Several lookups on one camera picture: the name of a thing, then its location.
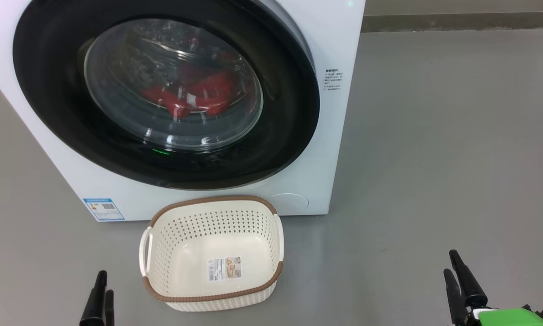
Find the front-loading washing machine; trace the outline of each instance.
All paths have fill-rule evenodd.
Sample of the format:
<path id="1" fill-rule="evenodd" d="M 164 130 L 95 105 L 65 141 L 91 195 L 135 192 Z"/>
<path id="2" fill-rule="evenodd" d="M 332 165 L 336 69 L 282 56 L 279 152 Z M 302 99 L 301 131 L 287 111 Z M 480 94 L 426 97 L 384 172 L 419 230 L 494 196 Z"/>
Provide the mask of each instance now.
<path id="1" fill-rule="evenodd" d="M 234 194 L 325 214 L 363 12 L 364 0 L 0 1 L 0 90 L 98 221 Z"/>

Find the washing machine door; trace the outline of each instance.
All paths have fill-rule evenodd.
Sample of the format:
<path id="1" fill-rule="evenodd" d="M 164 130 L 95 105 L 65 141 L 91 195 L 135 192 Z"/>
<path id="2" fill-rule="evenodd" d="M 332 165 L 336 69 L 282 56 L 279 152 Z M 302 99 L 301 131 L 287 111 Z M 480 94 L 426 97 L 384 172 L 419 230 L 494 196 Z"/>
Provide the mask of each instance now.
<path id="1" fill-rule="evenodd" d="M 54 134 L 156 186 L 273 175 L 306 148 L 319 115 L 306 52 L 250 0 L 34 0 L 13 58 Z"/>

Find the blue and white sticker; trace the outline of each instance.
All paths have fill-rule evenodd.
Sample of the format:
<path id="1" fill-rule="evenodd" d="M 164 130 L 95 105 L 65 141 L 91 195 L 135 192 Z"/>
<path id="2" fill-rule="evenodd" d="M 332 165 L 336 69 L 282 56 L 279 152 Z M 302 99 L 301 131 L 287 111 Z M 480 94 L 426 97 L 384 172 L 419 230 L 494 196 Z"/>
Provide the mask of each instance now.
<path id="1" fill-rule="evenodd" d="M 98 221 L 122 221 L 125 219 L 110 198 L 84 198 L 84 202 Z"/>

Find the laundry basket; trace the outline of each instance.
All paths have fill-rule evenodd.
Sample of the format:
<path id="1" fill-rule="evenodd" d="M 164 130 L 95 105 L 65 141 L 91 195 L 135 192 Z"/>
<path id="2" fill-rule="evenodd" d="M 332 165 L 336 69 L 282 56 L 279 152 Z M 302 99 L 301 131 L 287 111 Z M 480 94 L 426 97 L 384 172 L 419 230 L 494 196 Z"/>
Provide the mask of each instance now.
<path id="1" fill-rule="evenodd" d="M 262 302 L 284 260 L 277 212 L 255 196 L 189 200 L 161 209 L 140 240 L 145 288 L 185 312 Z"/>

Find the basket handle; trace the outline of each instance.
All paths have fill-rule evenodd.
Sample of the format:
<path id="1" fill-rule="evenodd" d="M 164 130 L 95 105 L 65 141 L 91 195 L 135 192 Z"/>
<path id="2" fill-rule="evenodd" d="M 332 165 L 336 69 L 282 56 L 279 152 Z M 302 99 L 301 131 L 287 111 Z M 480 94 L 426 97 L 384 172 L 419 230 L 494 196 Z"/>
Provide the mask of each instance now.
<path id="1" fill-rule="evenodd" d="M 277 224 L 277 231 L 279 235 L 279 261 L 284 261 L 284 227 L 281 224 L 281 219 L 279 218 L 279 215 L 274 214 L 275 216 L 275 223 Z"/>
<path id="2" fill-rule="evenodd" d="M 143 276 L 147 276 L 147 273 L 149 272 L 149 263 L 151 261 L 151 248 L 153 246 L 153 235 L 150 234 L 152 229 L 153 227 L 151 226 L 147 227 L 147 229 L 143 232 L 143 237 L 141 237 L 140 239 L 139 267 L 140 267 L 140 273 Z M 144 248 L 147 244 L 147 239 L 149 239 L 149 247 L 147 248 L 147 252 L 145 252 Z"/>

